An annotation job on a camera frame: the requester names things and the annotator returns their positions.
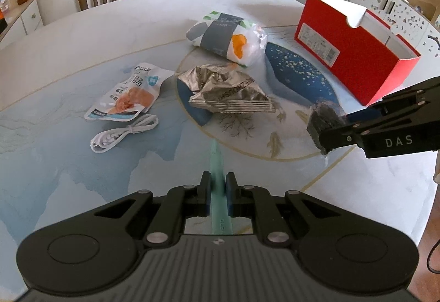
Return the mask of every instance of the white food pouch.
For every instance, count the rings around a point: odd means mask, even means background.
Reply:
[[[186,33],[186,38],[237,64],[250,66],[264,57],[268,36],[260,25],[212,11]]]
[[[84,118],[128,122],[150,109],[159,96],[162,83],[173,74],[173,71],[141,63],[133,69],[129,79],[102,96]]]

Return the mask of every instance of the black cable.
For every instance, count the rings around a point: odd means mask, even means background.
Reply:
[[[426,267],[428,268],[428,270],[429,270],[430,272],[432,272],[432,273],[436,273],[436,274],[440,274],[440,271],[438,271],[438,270],[434,270],[434,268],[432,268],[431,265],[430,265],[430,261],[431,261],[431,256],[432,256],[432,254],[434,253],[434,250],[435,250],[435,249],[437,248],[437,246],[439,246],[439,245],[440,245],[440,240],[438,240],[438,241],[434,244],[433,248],[431,249],[430,253],[428,254],[428,258],[426,259]]]

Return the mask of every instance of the wooden floor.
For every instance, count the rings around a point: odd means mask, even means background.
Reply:
[[[419,265],[408,290],[421,302],[440,301],[440,275],[429,272],[426,258],[433,245],[440,239],[440,188],[437,189],[430,219],[419,244]],[[440,246],[431,257],[431,267],[440,270]]]

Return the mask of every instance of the ribbed gray surface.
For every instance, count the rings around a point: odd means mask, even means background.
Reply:
[[[214,241],[222,239],[224,243]],[[271,249],[254,235],[183,235],[169,249],[150,251],[133,274],[98,294],[66,298],[37,291],[19,302],[414,302],[406,290],[356,297],[330,290],[302,272],[286,249]]]

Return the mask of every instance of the blue logo on packet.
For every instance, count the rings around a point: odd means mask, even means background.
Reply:
[[[148,84],[150,86],[154,86],[158,82],[159,76],[149,76],[148,77]]]

